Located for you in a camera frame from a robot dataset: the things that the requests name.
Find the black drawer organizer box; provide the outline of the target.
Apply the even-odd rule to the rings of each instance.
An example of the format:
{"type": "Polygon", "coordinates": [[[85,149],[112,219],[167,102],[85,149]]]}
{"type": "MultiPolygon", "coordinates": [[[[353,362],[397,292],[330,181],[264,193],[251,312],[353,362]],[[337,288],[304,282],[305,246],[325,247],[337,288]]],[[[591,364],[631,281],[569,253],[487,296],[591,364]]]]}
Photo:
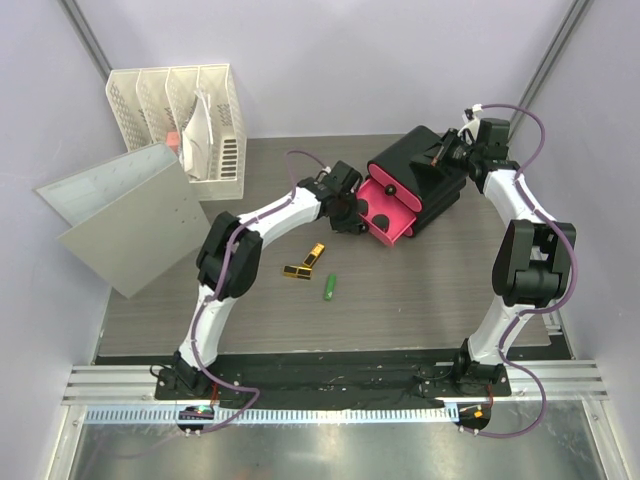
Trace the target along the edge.
{"type": "Polygon", "coordinates": [[[466,185],[465,172],[432,166],[440,139],[437,133],[419,125],[367,163],[367,167],[377,164],[420,198],[422,210],[415,212],[412,226],[415,236],[458,201],[466,185]]]}

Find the pink top drawer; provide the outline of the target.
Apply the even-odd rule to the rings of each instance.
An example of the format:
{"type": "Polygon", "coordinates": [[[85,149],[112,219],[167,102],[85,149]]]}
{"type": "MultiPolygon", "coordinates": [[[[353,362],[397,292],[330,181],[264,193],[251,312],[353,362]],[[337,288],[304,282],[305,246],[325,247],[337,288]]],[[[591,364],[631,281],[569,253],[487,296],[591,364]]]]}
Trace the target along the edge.
{"type": "Polygon", "coordinates": [[[413,212],[418,213],[422,210],[422,202],[420,198],[377,164],[369,164],[367,169],[369,176],[379,183],[387,194],[397,197],[413,212]]]}

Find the green tube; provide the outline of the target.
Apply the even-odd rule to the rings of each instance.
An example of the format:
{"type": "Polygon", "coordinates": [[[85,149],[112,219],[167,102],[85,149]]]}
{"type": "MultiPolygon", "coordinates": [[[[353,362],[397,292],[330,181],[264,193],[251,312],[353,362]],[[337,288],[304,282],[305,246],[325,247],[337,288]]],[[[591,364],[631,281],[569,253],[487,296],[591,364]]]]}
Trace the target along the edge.
{"type": "Polygon", "coordinates": [[[326,280],[323,298],[325,301],[331,301],[336,287],[337,275],[329,274],[326,280]]]}

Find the black round jar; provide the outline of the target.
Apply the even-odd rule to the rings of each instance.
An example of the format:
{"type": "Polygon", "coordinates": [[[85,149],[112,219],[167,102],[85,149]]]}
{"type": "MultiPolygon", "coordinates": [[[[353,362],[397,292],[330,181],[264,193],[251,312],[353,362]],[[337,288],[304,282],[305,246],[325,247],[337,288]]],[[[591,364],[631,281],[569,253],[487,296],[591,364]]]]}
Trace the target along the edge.
{"type": "Polygon", "coordinates": [[[387,232],[390,227],[390,219],[384,214],[377,214],[372,218],[372,224],[382,232],[387,232]]]}
{"type": "Polygon", "coordinates": [[[369,211],[369,204],[365,199],[357,200],[357,212],[362,216],[367,216],[369,211]]]}

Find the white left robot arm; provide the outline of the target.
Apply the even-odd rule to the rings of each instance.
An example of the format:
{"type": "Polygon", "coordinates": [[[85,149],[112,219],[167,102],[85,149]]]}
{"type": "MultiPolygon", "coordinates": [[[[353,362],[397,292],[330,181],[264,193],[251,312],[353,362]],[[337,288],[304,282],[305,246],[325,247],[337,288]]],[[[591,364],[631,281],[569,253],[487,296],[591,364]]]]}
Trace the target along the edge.
{"type": "Polygon", "coordinates": [[[218,356],[226,321],[236,302],[253,286],[263,250],[292,230],[328,218],[333,231],[364,232],[356,192],[363,181],[339,161],[315,177],[293,184],[280,199],[239,216],[219,214],[196,258],[198,299],[185,340],[160,380],[193,399],[205,397],[216,380],[208,370],[218,356]]]}

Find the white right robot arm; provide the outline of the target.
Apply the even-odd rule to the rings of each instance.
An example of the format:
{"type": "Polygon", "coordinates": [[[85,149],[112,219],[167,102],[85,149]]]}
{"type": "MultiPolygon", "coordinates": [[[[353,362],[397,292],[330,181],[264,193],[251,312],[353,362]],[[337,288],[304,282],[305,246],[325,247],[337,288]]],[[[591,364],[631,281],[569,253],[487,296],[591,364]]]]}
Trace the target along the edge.
{"type": "Polygon", "coordinates": [[[556,221],[531,193],[521,167],[508,158],[509,133],[506,120],[470,114],[461,130],[443,136],[432,160],[462,168],[506,227],[491,274],[494,299],[448,375],[463,396],[508,391],[511,345],[531,317],[565,296],[575,260],[575,227],[556,221]]]}

